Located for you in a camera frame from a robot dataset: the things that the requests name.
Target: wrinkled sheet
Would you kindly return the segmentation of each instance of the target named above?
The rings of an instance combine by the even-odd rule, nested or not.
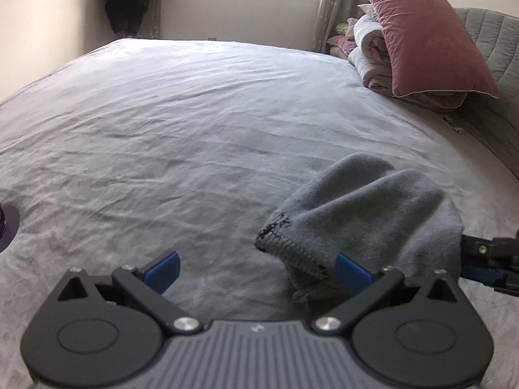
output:
[[[202,319],[315,314],[254,238],[294,190],[354,152],[423,171],[468,234],[519,228],[519,182],[493,154],[326,55],[121,40],[27,86],[0,118],[0,200],[22,215],[0,254],[1,388],[29,384],[20,336],[71,266],[103,274],[175,248],[183,269],[165,296]],[[519,300],[461,285],[495,340],[485,387],[518,387]]]

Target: pink pillow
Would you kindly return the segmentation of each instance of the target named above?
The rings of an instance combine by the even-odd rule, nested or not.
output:
[[[359,19],[349,18],[346,20],[348,22],[348,30],[346,31],[346,38],[348,41],[355,42],[355,25],[359,21]]]
[[[350,55],[350,53],[356,48],[356,44],[354,42],[348,41],[344,35],[331,37],[328,41],[326,41],[326,43],[332,46],[338,46],[346,55]]]
[[[499,96],[496,80],[447,0],[370,0],[393,71],[393,94],[426,90]]]

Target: dark circular object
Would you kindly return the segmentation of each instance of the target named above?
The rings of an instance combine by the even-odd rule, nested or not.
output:
[[[163,345],[158,324],[104,300],[59,301],[30,322],[20,351],[30,373],[55,387],[109,387],[145,368]]]
[[[0,253],[15,239],[20,228],[20,212],[14,206],[0,207]]]
[[[396,386],[470,386],[482,378],[494,352],[481,319],[448,305],[410,303],[375,311],[360,320],[351,341],[359,359]]]
[[[396,330],[396,340],[406,349],[417,354],[441,354],[453,347],[456,334],[440,322],[414,320]]]
[[[83,319],[66,324],[58,332],[60,345],[74,354],[95,354],[110,348],[119,331],[110,322]]]

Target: blanket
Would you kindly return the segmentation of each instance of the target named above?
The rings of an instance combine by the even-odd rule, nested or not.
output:
[[[441,268],[459,277],[462,231],[454,203],[424,174],[357,153],[290,196],[255,245],[285,263],[294,299],[307,302],[340,293],[333,271],[340,252],[361,265],[395,266],[407,276]]]
[[[380,23],[365,14],[355,24],[354,34],[356,45],[368,60],[385,66],[391,65]]]
[[[355,66],[364,87],[395,98],[391,67],[369,60],[364,56],[360,47],[350,53],[348,60]],[[398,99],[431,111],[444,113],[458,108],[464,102],[466,95],[467,92],[421,92],[398,97]]]
[[[338,56],[339,58],[343,58],[343,56],[338,55],[337,50],[340,50],[340,52],[344,56],[346,56],[346,59],[348,59],[348,56],[350,55],[351,51],[353,51],[356,48],[355,41],[349,41],[348,38],[344,35],[332,37],[328,41],[326,41],[326,43],[331,47],[330,54],[336,57]]]
[[[342,58],[343,60],[348,59],[348,54],[346,54],[338,46],[330,47],[330,55],[333,55],[334,57],[337,57],[337,58]]]

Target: blue gripper pad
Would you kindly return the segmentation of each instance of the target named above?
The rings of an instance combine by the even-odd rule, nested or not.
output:
[[[342,287],[352,295],[357,295],[375,282],[375,277],[370,271],[342,253],[335,258],[335,276]]]
[[[155,292],[163,294],[179,276],[180,256],[177,252],[173,252],[146,270],[143,273],[142,282]]]
[[[502,270],[484,269],[471,265],[461,265],[461,277],[465,279],[475,280],[482,284],[492,285],[497,280],[505,278],[505,272]]]

